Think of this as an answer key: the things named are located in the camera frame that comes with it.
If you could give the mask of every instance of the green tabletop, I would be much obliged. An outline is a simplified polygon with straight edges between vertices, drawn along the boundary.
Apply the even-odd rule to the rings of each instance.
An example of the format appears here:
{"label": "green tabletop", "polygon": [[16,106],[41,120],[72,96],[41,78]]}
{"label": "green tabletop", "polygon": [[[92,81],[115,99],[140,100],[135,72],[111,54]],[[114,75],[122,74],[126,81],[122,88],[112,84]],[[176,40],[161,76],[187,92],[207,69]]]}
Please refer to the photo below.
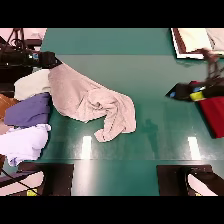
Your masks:
{"label": "green tabletop", "polygon": [[211,164],[224,177],[224,139],[211,138],[195,104],[164,97],[177,82],[206,77],[205,62],[176,59],[168,28],[49,28],[42,51],[135,104],[136,131],[106,143],[94,136],[103,118],[84,124],[52,109],[37,162],[74,163],[72,195],[158,195],[158,164]]}

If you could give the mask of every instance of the dark red fabric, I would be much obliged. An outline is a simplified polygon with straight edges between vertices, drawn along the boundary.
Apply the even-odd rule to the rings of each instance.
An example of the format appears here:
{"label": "dark red fabric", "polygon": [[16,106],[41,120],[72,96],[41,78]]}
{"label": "dark red fabric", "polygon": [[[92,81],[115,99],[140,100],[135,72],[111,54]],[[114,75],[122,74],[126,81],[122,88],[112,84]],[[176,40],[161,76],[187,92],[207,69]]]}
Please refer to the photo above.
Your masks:
{"label": "dark red fabric", "polygon": [[224,97],[208,98],[197,103],[212,129],[214,137],[224,137]]}

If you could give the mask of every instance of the red cloth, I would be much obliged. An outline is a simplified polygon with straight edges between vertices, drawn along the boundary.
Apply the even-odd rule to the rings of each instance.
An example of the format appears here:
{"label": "red cloth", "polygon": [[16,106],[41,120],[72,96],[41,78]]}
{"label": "red cloth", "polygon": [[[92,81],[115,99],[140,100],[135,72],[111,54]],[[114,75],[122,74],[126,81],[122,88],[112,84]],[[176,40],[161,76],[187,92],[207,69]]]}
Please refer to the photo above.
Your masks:
{"label": "red cloth", "polygon": [[215,138],[224,137],[224,97],[214,97],[197,102],[202,109]]}

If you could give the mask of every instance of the pink towel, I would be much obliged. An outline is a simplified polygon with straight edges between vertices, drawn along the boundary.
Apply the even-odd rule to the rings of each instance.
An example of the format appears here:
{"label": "pink towel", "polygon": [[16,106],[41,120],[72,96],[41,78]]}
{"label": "pink towel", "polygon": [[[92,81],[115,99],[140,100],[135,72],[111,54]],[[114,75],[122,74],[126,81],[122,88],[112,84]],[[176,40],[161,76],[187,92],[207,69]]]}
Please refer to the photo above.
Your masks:
{"label": "pink towel", "polygon": [[63,116],[82,122],[106,116],[104,129],[95,133],[99,142],[135,131],[135,108],[128,96],[105,88],[66,64],[50,71],[49,83],[53,104]]}

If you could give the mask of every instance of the purple cloth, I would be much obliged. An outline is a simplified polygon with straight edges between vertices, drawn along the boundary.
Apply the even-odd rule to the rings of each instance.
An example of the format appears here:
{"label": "purple cloth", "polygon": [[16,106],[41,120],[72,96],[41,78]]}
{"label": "purple cloth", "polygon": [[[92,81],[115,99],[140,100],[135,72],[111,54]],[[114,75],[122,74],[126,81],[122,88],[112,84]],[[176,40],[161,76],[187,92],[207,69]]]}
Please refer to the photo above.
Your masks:
{"label": "purple cloth", "polygon": [[49,99],[49,93],[40,93],[15,104],[6,110],[4,123],[24,128],[47,124],[50,113]]}

